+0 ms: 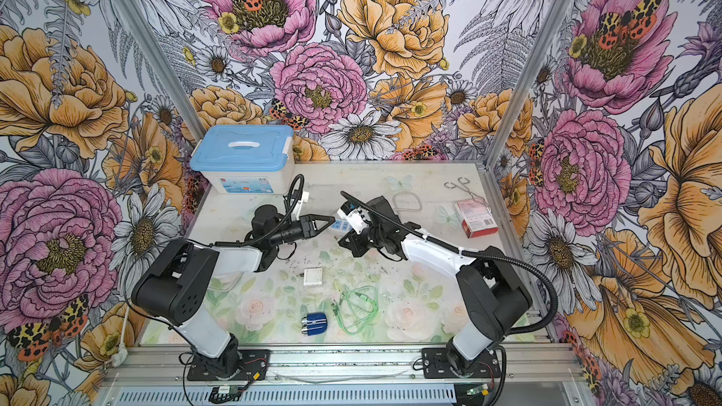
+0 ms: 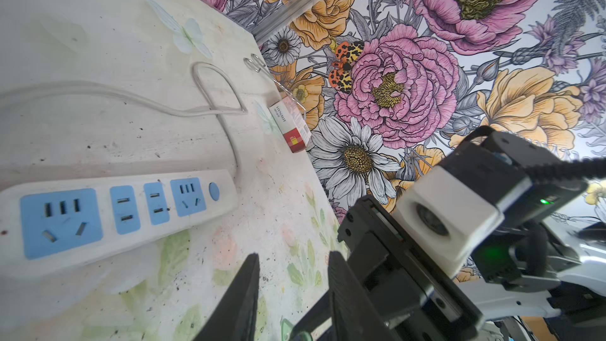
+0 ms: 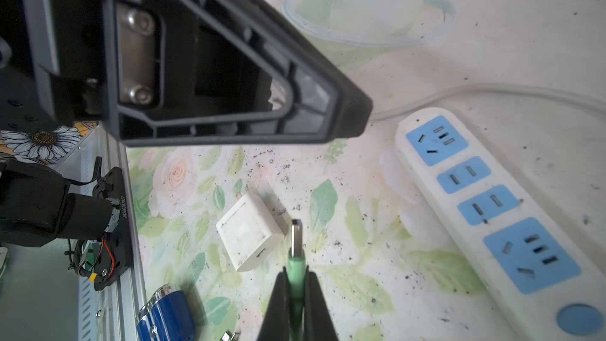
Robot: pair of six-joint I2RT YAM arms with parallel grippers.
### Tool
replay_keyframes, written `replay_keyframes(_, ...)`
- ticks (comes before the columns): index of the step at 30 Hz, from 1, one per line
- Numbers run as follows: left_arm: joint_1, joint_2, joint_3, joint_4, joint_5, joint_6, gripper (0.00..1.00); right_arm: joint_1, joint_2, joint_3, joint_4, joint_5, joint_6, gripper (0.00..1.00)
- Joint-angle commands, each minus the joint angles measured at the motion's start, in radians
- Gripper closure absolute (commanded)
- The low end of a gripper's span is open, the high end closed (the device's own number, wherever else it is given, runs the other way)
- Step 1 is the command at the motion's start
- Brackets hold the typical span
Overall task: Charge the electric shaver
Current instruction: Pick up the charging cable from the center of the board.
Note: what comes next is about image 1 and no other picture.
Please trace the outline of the white usb charger adapter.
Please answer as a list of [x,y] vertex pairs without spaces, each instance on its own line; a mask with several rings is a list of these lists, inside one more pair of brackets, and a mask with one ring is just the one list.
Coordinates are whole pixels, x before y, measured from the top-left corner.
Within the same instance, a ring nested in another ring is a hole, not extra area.
[[305,287],[317,287],[323,285],[323,268],[307,268],[304,270],[303,285]]

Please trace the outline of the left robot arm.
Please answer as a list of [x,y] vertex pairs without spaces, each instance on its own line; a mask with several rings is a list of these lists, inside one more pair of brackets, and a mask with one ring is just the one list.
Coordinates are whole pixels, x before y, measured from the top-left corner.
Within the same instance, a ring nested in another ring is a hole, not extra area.
[[254,212],[243,241],[198,244],[176,239],[135,283],[131,301],[184,338],[194,351],[195,381],[227,380],[242,369],[236,336],[225,330],[203,301],[211,280],[227,274],[262,273],[280,246],[317,237],[335,223],[329,215],[281,214],[273,205]]

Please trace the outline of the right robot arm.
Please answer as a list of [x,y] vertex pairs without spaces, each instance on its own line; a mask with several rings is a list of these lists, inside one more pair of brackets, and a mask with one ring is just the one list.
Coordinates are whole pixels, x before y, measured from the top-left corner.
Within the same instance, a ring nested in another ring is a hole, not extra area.
[[375,249],[399,261],[423,264],[457,281],[468,322],[447,344],[447,360],[455,375],[468,377],[481,354],[500,344],[532,306],[519,264],[495,246],[467,251],[436,238],[420,225],[402,222],[384,197],[365,206],[346,201],[337,211],[351,230],[340,246],[356,257]]

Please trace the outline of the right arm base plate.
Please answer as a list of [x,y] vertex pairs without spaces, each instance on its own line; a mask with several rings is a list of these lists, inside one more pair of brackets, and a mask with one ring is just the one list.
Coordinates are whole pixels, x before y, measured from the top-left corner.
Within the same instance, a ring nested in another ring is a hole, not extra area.
[[496,379],[501,375],[500,361],[490,351],[467,360],[449,347],[423,348],[421,369],[426,379]]

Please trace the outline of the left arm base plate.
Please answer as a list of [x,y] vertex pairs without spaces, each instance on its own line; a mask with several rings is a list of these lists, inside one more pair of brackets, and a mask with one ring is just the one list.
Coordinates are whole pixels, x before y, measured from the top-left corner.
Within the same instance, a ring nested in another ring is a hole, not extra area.
[[266,377],[271,352],[268,350],[236,349],[210,358],[195,354],[186,378],[191,382],[247,382],[262,381]]

